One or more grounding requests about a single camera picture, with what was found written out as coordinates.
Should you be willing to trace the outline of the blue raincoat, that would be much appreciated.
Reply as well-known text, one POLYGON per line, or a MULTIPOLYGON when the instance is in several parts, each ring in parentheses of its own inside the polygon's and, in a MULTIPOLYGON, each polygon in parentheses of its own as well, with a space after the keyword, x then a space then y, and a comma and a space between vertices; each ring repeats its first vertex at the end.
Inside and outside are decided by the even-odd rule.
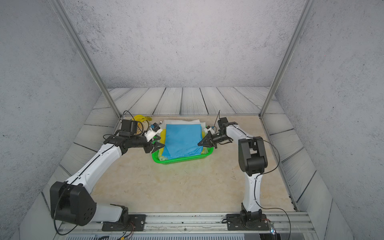
POLYGON ((167 160, 198 156, 203 152, 203 147, 198 145, 202 139, 202 127, 199 124, 169 124, 162 156, 167 160))

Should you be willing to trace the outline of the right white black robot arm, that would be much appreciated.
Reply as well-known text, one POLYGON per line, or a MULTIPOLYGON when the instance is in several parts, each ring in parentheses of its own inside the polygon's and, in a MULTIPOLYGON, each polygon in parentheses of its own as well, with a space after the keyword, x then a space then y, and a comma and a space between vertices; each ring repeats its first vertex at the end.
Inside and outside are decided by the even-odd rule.
POLYGON ((274 150, 277 148, 262 137, 255 137, 245 132, 238 123, 229 122, 226 117, 221 118, 218 113, 215 123, 218 124, 216 131, 208 130, 206 136, 198 143, 201 147, 217 148, 218 145, 237 143, 238 162, 241 171, 245 174, 245 195, 242 202, 242 209, 238 214, 229 214, 221 223, 227 228, 240 227, 246 231, 253 231, 261 224, 270 228, 272 239, 278 238, 278 233, 270 219, 263 214, 263 210, 271 210, 261 205, 261 183, 262 177, 275 171, 280 164, 266 172, 268 167, 267 152, 265 143, 274 150))

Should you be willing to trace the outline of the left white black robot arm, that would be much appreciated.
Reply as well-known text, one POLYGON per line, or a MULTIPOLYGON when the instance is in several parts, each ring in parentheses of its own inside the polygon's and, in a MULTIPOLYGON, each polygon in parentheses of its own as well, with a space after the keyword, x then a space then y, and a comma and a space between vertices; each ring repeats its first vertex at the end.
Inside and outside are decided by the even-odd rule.
POLYGON ((51 217, 75 227, 103 223, 108 230, 134 231, 135 226, 125 206, 98 204, 91 193, 106 170, 129 149, 142 148, 154 153, 164 147, 160 143, 162 128, 154 123, 145 128, 135 118, 122 119, 120 128, 106 134, 99 151, 74 175, 50 188, 51 217))

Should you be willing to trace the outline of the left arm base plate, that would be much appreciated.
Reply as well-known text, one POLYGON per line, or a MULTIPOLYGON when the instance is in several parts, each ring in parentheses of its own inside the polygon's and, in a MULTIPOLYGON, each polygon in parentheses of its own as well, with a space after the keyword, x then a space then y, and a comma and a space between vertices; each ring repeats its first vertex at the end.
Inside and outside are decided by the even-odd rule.
POLYGON ((143 232, 146 215, 124 215, 117 222, 104 222, 102 226, 103 232, 143 232))

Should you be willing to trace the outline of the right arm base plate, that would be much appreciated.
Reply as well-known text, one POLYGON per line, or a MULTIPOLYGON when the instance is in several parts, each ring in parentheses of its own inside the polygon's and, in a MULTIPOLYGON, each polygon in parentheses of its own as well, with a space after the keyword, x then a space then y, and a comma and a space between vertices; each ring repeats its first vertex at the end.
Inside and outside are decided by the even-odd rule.
POLYGON ((271 228, 265 221, 249 221, 241 214, 227 214, 222 220, 227 225, 228 231, 269 231, 271 228))

